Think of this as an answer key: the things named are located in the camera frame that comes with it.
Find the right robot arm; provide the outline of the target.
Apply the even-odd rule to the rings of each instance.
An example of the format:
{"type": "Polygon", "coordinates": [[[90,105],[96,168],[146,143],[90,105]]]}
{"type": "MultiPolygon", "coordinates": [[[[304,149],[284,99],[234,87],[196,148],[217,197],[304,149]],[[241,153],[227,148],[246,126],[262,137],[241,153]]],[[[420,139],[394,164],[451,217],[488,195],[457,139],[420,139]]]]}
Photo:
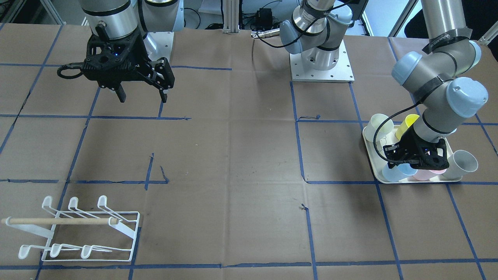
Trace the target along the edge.
{"type": "Polygon", "coordinates": [[[172,34],[184,27],[181,0],[80,0],[92,35],[82,74],[126,100],[122,82],[155,87],[162,103],[175,77],[169,64],[172,46],[161,47],[152,34],[172,34]]]}

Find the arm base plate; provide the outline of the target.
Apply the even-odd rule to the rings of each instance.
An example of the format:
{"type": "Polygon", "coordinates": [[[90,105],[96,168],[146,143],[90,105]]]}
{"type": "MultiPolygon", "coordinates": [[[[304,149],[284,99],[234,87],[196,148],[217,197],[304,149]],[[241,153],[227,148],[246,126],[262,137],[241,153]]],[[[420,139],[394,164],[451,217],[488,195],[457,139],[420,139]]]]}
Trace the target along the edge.
{"type": "Polygon", "coordinates": [[[148,58],[158,61],[160,58],[171,60],[174,32],[148,32],[144,39],[148,58]]]}
{"type": "Polygon", "coordinates": [[[292,81],[350,83],[355,80],[344,41],[333,51],[316,47],[290,54],[289,61],[292,81]]]}

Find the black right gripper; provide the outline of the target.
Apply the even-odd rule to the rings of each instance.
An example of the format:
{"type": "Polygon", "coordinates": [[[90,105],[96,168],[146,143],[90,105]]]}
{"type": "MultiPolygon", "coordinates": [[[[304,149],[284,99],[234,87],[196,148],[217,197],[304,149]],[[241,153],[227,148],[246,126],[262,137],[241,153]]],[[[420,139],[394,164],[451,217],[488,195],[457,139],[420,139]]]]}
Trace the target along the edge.
{"type": "Polygon", "coordinates": [[[126,101],[126,92],[119,86],[123,81],[144,81],[156,87],[162,103],[167,103],[168,90],[175,82],[165,57],[157,61],[148,57],[140,30],[118,39],[111,39],[106,30],[96,30],[89,38],[81,72],[100,86],[116,90],[120,103],[126,101]]]}

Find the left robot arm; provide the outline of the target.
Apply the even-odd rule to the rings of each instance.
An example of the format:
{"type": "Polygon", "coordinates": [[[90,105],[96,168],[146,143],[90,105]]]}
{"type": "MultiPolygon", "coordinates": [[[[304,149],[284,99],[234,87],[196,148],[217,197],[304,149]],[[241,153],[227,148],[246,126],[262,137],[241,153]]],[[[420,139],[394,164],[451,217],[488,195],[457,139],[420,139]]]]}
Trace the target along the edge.
{"type": "MultiPolygon", "coordinates": [[[[480,47],[470,39],[472,30],[466,25],[462,2],[424,0],[422,10],[429,35],[425,56],[404,55],[391,74],[426,109],[399,142],[385,145],[378,153],[390,169],[401,164],[416,170],[447,169],[443,138],[475,115],[488,98],[480,82],[462,77],[481,57],[480,47]]],[[[282,47],[308,56],[317,70],[329,70],[351,23],[347,2],[303,0],[292,17],[280,24],[282,47]]]]}

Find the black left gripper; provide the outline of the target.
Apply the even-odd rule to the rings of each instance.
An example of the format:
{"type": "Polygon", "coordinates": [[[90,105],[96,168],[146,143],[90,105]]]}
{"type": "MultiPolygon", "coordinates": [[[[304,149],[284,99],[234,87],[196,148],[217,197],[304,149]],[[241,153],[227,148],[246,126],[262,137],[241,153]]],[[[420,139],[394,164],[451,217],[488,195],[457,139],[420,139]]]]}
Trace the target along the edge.
{"type": "Polygon", "coordinates": [[[389,168],[402,163],[409,163],[416,170],[446,170],[449,167],[446,140],[425,141],[412,126],[399,142],[383,146],[383,151],[389,168]]]}

